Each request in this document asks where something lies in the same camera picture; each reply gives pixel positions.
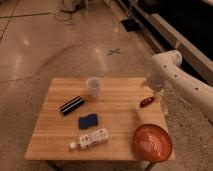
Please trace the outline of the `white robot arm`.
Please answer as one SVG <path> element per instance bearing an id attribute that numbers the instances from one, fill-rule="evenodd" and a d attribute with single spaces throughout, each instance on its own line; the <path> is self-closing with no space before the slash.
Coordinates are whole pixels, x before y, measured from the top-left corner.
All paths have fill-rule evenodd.
<path id="1" fill-rule="evenodd" d="M 148 86 L 160 91 L 168 81 L 213 123 L 213 87 L 184 72 L 181 63 L 182 55 L 177 50 L 153 55 L 146 76 Z"/>

